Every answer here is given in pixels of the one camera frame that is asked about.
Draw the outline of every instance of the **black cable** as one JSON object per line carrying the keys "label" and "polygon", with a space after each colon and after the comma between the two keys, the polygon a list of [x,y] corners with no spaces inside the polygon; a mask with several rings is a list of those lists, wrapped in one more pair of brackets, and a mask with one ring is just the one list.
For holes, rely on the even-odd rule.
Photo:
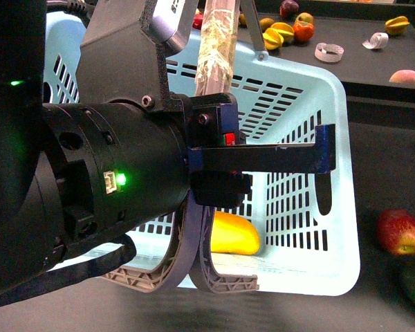
{"label": "black cable", "polygon": [[88,26],[95,6],[80,0],[47,0],[48,12],[65,12],[82,20],[84,26]]}

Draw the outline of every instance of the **red apple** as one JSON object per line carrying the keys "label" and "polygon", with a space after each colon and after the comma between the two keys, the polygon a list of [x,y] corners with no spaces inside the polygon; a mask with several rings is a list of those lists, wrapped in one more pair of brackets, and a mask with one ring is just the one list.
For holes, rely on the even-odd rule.
{"label": "red apple", "polygon": [[279,7],[279,14],[284,19],[288,19],[289,17],[297,14],[299,10],[298,3],[293,0],[284,0],[282,5]]}
{"label": "red apple", "polygon": [[386,251],[394,255],[415,255],[415,218],[406,210],[381,212],[376,235]]}

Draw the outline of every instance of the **white ribbon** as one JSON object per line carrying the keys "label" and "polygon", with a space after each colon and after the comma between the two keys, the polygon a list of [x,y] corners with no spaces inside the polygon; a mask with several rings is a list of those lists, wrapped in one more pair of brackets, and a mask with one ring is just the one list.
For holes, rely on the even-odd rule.
{"label": "white ribbon", "polygon": [[385,47],[388,41],[387,33],[374,33],[371,40],[366,40],[362,45],[369,50],[378,50]]}
{"label": "white ribbon", "polygon": [[334,44],[319,43],[315,48],[315,56],[323,62],[339,62],[343,53],[343,47]]}

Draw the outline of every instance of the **yellow mango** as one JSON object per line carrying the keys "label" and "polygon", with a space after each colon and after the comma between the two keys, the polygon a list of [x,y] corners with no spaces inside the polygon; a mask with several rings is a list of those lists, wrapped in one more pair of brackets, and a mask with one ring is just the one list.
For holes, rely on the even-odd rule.
{"label": "yellow mango", "polygon": [[210,247],[211,252],[253,255],[260,248],[260,238],[254,225],[247,219],[217,211]]}

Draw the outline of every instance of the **black table surface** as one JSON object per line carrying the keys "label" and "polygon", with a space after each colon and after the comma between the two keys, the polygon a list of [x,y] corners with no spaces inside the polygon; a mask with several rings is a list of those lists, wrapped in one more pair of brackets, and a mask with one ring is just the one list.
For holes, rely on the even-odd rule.
{"label": "black table surface", "polygon": [[[278,15],[260,14],[260,18],[263,17],[272,17],[275,21],[281,21]],[[317,17],[315,34],[311,40],[301,44],[290,43],[270,51],[269,54],[324,68],[343,82],[397,86],[389,83],[392,74],[403,69],[415,71],[415,29],[411,25],[403,35],[390,37],[386,47],[381,50],[365,48],[362,43],[370,39],[374,33],[384,32],[384,26],[384,21]],[[239,39],[250,42],[247,29],[239,29]],[[318,60],[315,57],[315,47],[318,43],[337,44],[343,47],[344,54],[341,61],[329,64]]]}

